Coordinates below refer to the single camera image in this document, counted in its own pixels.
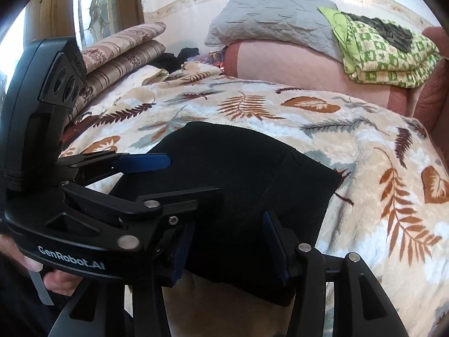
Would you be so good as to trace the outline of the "person left hand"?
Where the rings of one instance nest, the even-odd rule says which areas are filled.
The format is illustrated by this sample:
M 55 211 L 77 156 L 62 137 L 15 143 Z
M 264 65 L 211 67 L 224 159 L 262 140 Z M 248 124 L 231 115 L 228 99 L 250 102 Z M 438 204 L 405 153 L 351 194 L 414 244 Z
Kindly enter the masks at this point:
M 13 238 L 6 234 L 1 235 L 1 254 L 28 271 L 41 272 L 43 270 L 43 264 L 25 256 L 18 249 Z M 44 286 L 48 291 L 67 297 L 72 296 L 81 281 L 82 277 L 58 269 L 45 274 L 43 277 Z

